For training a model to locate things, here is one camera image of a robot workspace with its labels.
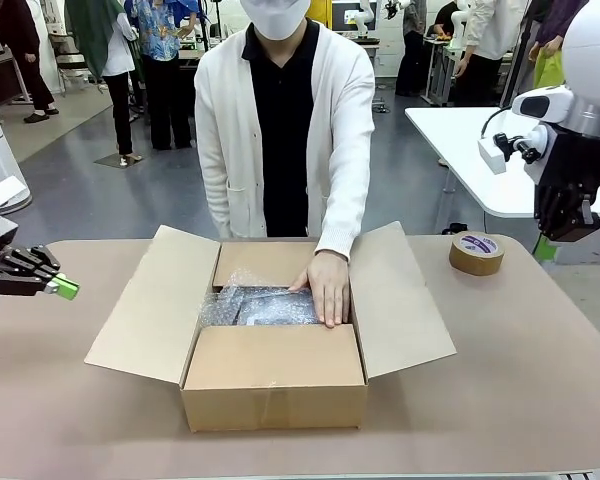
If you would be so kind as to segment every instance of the roll of tape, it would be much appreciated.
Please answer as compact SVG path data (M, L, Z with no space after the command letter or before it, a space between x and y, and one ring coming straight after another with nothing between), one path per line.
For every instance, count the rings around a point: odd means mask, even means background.
M461 272L486 277L500 270L504 246L495 238L478 232L462 232L453 237L449 262Z

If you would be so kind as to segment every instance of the tape roll label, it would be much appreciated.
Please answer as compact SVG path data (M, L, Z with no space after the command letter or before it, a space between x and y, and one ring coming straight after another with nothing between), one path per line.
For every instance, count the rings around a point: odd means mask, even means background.
M500 250L496 242L482 235L465 235L459 243L463 249L483 255L497 255Z

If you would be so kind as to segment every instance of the white face mask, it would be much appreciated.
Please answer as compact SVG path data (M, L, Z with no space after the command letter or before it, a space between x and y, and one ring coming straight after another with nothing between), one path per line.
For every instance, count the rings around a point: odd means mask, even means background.
M311 0L240 0L258 32L269 40L286 40L298 29Z

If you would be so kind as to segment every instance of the man in white cardigan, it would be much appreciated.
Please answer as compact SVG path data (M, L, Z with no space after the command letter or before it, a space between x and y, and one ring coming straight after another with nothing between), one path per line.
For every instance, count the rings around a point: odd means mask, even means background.
M375 78L365 51L305 18L310 0L241 0L253 22L196 74L198 154L220 236L319 237L309 285L328 327L349 314L349 254L369 188Z

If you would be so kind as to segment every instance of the yellow machine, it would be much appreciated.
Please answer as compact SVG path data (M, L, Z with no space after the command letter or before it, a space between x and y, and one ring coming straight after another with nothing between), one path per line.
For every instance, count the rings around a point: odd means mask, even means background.
M327 28L333 29L333 7L331 0L311 0L311 7L307 16L324 24Z

